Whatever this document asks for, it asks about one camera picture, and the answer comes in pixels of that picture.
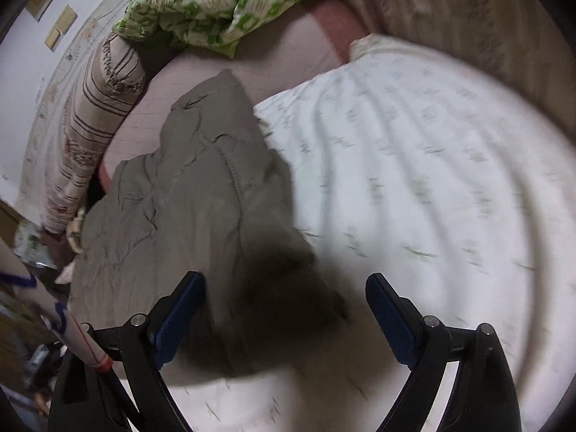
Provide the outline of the brown garment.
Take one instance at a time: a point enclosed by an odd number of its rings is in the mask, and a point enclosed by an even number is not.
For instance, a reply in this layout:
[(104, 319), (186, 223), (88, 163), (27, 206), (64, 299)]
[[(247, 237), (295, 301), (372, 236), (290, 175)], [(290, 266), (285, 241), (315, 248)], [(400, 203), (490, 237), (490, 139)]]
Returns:
[(42, 229), (40, 234), (41, 242), (47, 247), (47, 251), (56, 270), (62, 271), (66, 265), (74, 260), (76, 253), (70, 246), (66, 234), (53, 234), (48, 230)]

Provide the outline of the striped floral folded quilt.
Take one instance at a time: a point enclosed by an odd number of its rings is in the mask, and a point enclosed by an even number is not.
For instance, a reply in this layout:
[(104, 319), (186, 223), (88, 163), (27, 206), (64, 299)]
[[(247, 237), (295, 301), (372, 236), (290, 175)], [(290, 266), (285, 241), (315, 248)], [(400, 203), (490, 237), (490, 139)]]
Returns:
[(38, 190), (40, 225), (49, 233), (66, 232), (103, 154), (146, 83), (136, 45), (112, 32), (73, 78), (52, 124), (32, 128), (21, 195), (29, 198)]

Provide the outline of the white leaf-print duvet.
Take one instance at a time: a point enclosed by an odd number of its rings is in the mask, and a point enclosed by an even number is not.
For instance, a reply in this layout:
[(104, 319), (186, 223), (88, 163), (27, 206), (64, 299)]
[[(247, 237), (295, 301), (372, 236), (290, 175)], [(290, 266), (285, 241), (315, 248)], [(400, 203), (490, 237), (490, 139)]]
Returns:
[(292, 367), (198, 381), (167, 369), (181, 410), (197, 431), (376, 429), (408, 377), (364, 299), (381, 272), (447, 325), (494, 326), (522, 428), (549, 429), (574, 391), (574, 144), (457, 59), (376, 35), (351, 52), (255, 105), (351, 319)]

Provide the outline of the olive quilted hooded jacket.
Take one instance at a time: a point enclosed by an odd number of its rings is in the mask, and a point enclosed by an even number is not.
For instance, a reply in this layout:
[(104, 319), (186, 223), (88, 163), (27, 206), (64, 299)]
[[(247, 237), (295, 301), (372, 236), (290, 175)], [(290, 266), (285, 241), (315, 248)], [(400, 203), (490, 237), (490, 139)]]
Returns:
[(229, 71), (172, 105), (157, 150), (117, 167), (81, 245), (71, 310), (96, 328), (203, 275), (206, 300), (178, 356), (197, 380), (294, 361), (347, 315), (296, 229), (290, 168)]

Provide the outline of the striped floral side cushion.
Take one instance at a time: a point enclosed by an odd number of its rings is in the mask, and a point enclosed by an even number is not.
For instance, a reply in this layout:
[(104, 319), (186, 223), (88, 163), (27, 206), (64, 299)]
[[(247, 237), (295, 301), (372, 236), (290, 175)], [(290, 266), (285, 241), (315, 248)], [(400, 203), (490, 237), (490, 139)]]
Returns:
[(372, 0), (384, 32), (507, 83), (575, 134), (575, 54), (539, 0)]

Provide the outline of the pink bed sheet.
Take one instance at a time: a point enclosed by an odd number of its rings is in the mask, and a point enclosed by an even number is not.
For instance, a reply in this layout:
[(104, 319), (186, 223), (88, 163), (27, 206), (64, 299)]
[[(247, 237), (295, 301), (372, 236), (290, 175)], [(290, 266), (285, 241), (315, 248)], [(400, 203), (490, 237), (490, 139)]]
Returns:
[(307, 0), (241, 39), (233, 59), (189, 48), (154, 67), (144, 95), (116, 132), (100, 165), (110, 188), (124, 160), (154, 151), (172, 104), (196, 85), (229, 70), (253, 105), (348, 62), (348, 47), (368, 34), (341, 0)]

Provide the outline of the white green floral pillow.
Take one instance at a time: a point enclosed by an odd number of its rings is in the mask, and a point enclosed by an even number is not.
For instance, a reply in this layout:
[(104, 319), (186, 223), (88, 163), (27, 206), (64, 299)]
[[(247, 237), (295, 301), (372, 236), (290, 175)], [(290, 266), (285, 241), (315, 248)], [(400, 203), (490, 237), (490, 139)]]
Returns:
[(73, 250), (73, 252), (76, 253), (77, 255), (83, 253), (81, 238), (85, 216), (86, 216), (86, 209), (84, 206), (82, 206), (78, 210), (76, 216), (74, 216), (73, 219), (70, 220), (70, 222), (66, 227), (67, 242), (70, 245), (70, 248)]

